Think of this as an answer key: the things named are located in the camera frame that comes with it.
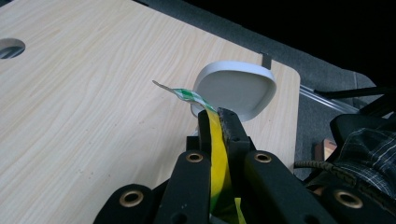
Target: wood grain surface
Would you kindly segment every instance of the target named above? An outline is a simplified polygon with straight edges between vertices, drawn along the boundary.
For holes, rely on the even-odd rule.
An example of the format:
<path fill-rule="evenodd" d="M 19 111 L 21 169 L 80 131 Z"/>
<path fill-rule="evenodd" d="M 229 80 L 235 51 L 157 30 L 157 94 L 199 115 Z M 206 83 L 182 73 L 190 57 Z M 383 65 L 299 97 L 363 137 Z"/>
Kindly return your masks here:
<path fill-rule="evenodd" d="M 262 56 L 130 0 L 17 0 L 0 8 L 0 222 L 92 223 L 118 188 L 171 174 L 197 119 L 152 83 L 192 89 L 221 60 Z M 272 63 L 277 92 L 244 123 L 291 169 L 300 77 Z"/>

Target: gray carpet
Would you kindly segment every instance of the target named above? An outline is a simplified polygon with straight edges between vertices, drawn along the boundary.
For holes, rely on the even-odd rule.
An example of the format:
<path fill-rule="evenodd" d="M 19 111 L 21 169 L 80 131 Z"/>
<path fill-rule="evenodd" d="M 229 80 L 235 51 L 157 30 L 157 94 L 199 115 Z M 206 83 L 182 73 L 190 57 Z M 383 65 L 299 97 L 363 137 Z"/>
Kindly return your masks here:
<path fill-rule="evenodd" d="M 270 55 L 273 60 L 295 69 L 300 74 L 302 86 L 310 89 L 340 91 L 374 86 L 370 79 L 361 74 L 326 63 L 182 0 L 141 0 L 140 2 L 247 49 Z M 0 0 L 0 6 L 6 3 L 7 1 Z M 348 99 L 344 102 L 360 107 L 371 100 L 373 97 L 364 97 L 354 101 Z M 314 145 L 324 138 L 332 139 L 329 122 L 339 114 L 341 112 L 300 94 L 296 161 L 313 159 Z M 295 170 L 296 176 L 301 179 L 306 178 L 309 173 L 310 170 L 307 169 Z"/>

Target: light wood tabletop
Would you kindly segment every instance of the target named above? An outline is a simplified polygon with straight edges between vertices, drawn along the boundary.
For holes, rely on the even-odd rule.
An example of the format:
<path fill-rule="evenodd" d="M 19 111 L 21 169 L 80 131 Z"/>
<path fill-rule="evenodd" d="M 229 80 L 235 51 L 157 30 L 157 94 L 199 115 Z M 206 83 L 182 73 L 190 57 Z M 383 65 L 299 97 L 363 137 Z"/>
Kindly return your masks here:
<path fill-rule="evenodd" d="M 17 0 L 0 7 L 1 223 L 92 223 L 108 197 L 169 178 L 197 126 L 192 89 L 215 61 L 262 56 L 131 0 Z M 244 122 L 292 171 L 300 77 L 272 61 L 276 95 Z"/>

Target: wooden table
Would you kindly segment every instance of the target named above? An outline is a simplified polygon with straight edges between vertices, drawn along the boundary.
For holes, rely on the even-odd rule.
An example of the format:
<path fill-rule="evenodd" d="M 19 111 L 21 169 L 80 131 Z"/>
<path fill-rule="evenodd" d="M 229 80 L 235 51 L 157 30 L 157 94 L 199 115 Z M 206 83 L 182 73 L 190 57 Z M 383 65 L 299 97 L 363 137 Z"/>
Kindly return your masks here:
<path fill-rule="evenodd" d="M 114 190 L 171 174 L 197 119 L 152 80 L 192 89 L 220 60 L 262 56 L 130 0 L 17 0 L 0 8 L 1 223 L 92 223 Z M 272 62 L 277 92 L 244 123 L 291 170 L 300 77 Z"/>

